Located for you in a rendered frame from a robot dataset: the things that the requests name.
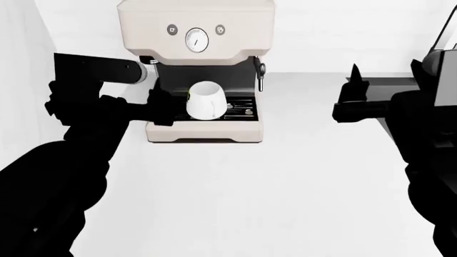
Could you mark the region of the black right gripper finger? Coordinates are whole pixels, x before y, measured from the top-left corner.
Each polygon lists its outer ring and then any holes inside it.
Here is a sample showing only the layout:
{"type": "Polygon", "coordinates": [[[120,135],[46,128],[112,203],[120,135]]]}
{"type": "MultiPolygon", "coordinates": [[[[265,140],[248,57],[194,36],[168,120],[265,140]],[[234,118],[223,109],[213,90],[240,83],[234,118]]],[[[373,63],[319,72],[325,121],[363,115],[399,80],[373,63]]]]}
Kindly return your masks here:
{"type": "Polygon", "coordinates": [[[360,79],[360,81],[358,83],[358,100],[359,101],[367,101],[366,93],[368,91],[369,86],[370,86],[369,81],[364,81],[363,79],[360,79]]]}
{"type": "Polygon", "coordinates": [[[356,64],[353,64],[351,69],[351,76],[347,83],[341,87],[340,96],[338,102],[342,104],[343,102],[352,102],[357,101],[357,83],[358,83],[358,67],[356,64]]]}

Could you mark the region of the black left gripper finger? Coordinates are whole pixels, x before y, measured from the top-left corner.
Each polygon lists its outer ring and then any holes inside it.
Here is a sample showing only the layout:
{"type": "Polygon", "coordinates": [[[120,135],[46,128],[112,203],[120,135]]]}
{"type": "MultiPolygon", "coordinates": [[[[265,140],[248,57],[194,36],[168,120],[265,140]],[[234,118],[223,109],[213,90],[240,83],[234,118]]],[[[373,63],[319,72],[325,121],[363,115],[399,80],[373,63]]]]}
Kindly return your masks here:
{"type": "Polygon", "coordinates": [[[175,109],[172,107],[160,107],[154,110],[155,126],[173,126],[175,119],[175,109]]]}
{"type": "Polygon", "coordinates": [[[148,105],[160,106],[165,101],[165,91],[161,88],[160,79],[156,79],[154,87],[149,89],[148,105]]]}

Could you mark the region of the beige espresso coffee machine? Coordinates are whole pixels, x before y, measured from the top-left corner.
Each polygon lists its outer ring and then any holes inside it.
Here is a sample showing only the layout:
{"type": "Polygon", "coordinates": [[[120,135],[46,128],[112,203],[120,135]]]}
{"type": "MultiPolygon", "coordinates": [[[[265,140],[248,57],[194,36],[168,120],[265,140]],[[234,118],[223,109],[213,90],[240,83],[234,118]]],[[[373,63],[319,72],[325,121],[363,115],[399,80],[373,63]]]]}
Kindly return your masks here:
{"type": "Polygon", "coordinates": [[[187,100],[191,86],[212,81],[222,87],[226,99],[256,98],[258,121],[175,121],[171,127],[148,123],[150,142],[263,140],[253,59],[261,60],[271,48],[275,10],[273,0],[122,0],[118,4],[125,49],[154,68],[164,91],[187,100]],[[175,36],[167,33],[170,24],[178,27],[175,36]],[[224,25],[224,35],[216,34],[217,25],[224,25]],[[201,53],[186,46],[186,33],[192,28],[209,36],[209,46],[201,53]]]}

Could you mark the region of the white ceramic cup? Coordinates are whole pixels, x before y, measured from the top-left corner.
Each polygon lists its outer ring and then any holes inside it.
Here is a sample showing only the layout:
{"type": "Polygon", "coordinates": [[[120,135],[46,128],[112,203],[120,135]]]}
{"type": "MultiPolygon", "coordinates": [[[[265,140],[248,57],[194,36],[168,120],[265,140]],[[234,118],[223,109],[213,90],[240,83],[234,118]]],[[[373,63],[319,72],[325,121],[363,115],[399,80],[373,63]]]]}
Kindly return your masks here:
{"type": "Polygon", "coordinates": [[[212,81],[195,83],[188,90],[186,112],[194,119],[210,121],[221,118],[227,111],[224,90],[212,81]]]}

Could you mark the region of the round pressure gauge dial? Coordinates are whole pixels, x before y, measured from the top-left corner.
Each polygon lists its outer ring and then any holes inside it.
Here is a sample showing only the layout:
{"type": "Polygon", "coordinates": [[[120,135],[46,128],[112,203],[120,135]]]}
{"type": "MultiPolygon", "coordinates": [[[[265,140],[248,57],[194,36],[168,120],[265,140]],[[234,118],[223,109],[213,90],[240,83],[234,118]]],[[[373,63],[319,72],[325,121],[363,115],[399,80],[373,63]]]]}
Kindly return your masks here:
{"type": "Polygon", "coordinates": [[[194,53],[201,53],[209,46],[208,34],[200,28],[192,28],[186,33],[187,48],[194,53]]]}

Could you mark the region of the black drip tray grate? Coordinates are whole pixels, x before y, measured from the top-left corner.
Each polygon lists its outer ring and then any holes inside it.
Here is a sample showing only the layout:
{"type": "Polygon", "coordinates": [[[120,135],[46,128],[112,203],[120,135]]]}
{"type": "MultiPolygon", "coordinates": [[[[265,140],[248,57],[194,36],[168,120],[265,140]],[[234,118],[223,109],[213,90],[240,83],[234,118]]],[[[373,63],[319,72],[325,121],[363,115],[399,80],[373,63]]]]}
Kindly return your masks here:
{"type": "MultiPolygon", "coordinates": [[[[186,97],[175,96],[174,121],[196,121],[186,111],[186,97]]],[[[256,98],[253,96],[229,96],[227,98],[227,111],[222,117],[214,121],[258,121],[256,98]]]]}

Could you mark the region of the metal steam wand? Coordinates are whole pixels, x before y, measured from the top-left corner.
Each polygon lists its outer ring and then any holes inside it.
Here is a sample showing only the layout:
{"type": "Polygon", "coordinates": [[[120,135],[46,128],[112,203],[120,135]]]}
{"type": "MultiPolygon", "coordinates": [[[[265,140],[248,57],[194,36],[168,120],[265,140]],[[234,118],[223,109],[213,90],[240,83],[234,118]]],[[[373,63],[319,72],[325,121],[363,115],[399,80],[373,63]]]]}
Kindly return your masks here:
{"type": "Polygon", "coordinates": [[[254,57],[254,66],[256,68],[256,76],[258,79],[258,91],[263,91],[263,79],[266,74],[266,65],[261,62],[259,57],[254,57]]]}

